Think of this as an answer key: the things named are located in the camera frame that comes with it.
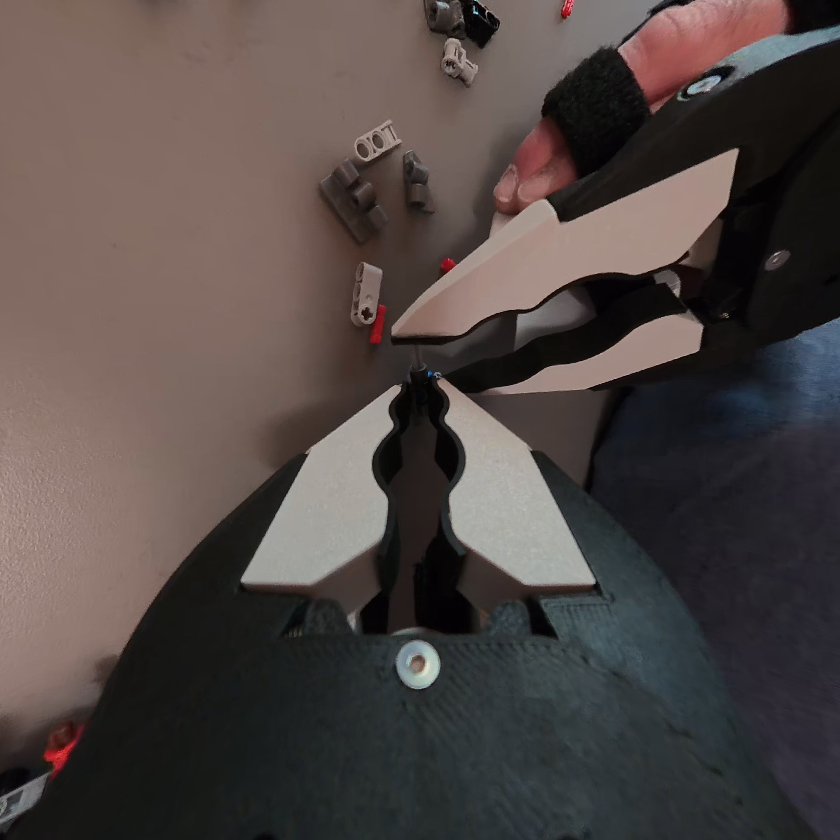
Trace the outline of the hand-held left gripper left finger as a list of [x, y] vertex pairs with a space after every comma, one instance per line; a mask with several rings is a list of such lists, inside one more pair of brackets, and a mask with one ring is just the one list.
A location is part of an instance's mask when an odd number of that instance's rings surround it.
[[358, 633], [385, 634], [400, 566], [392, 483], [411, 419], [395, 385], [305, 454], [240, 584], [249, 592], [335, 601]]

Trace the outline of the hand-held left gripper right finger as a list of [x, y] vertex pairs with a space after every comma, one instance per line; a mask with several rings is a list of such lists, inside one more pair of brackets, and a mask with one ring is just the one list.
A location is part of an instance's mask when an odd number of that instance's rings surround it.
[[596, 593], [540, 453], [443, 378], [426, 385], [447, 484], [420, 562], [420, 624], [462, 634], [503, 602]]

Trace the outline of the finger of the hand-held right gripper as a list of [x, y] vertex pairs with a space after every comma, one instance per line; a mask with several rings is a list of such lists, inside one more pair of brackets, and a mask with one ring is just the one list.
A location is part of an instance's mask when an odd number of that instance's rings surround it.
[[568, 222], [546, 199], [530, 205], [425, 290], [392, 325], [392, 341], [457, 340], [579, 280], [675, 263], [728, 204], [738, 157], [727, 150]]
[[634, 290], [575, 329], [446, 373], [465, 394], [591, 390], [700, 349], [704, 326], [664, 283]]

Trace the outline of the dark grey lego connector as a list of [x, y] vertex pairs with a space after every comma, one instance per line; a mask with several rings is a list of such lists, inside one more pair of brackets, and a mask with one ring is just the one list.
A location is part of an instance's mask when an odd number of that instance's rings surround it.
[[408, 209], [434, 214], [434, 198], [429, 186], [429, 170], [415, 150], [408, 150], [402, 157], [404, 196]]
[[423, 1], [423, 12], [430, 32], [466, 39], [466, 16], [461, 1]]

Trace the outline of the light grey lego connector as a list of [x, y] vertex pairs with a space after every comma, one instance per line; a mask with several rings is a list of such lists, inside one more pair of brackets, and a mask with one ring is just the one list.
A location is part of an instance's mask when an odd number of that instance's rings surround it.
[[361, 261], [355, 270], [350, 319], [357, 327], [371, 326], [380, 305], [383, 271]]

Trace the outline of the white lego connector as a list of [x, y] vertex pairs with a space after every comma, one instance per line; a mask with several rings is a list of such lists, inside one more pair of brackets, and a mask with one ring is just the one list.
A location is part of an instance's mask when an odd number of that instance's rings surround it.
[[477, 64], [468, 58], [466, 48], [456, 37], [444, 42], [440, 68], [447, 77], [460, 81], [466, 88], [474, 84], [478, 75]]

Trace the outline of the light grey lego beam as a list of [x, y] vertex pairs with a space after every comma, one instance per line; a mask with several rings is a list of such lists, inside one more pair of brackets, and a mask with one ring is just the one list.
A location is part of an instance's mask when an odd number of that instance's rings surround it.
[[393, 121], [388, 119], [355, 139], [351, 160], [357, 167], [365, 168], [399, 148], [402, 143]]

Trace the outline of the dark grey lego hinge piece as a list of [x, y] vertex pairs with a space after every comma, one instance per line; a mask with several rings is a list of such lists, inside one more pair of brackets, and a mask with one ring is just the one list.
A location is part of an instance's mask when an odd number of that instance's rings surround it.
[[319, 190], [353, 241], [363, 245], [389, 223], [375, 189], [365, 181], [352, 160], [345, 158], [322, 178]]

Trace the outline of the black lego connector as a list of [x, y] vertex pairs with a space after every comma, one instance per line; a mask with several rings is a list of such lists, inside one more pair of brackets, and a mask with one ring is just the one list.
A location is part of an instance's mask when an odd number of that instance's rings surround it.
[[480, 1], [461, 1], [465, 37], [480, 49], [486, 48], [498, 32], [501, 21]]

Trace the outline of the lego model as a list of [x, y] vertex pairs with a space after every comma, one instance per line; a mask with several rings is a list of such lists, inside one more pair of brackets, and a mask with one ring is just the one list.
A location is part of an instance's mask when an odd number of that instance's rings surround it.
[[19, 766], [1, 773], [2, 833], [39, 802], [48, 782], [67, 764], [84, 728], [72, 720], [57, 723], [47, 735], [42, 766], [36, 770]]

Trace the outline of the person's right hand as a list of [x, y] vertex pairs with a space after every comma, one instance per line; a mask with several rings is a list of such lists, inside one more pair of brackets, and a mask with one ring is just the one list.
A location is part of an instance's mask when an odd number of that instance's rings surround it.
[[[791, 30], [783, 1], [697, 1], [652, 16], [617, 49], [644, 97], [661, 109], [688, 82], [730, 54]], [[561, 127], [542, 118], [521, 142], [497, 183], [498, 212], [517, 214], [579, 178]]]

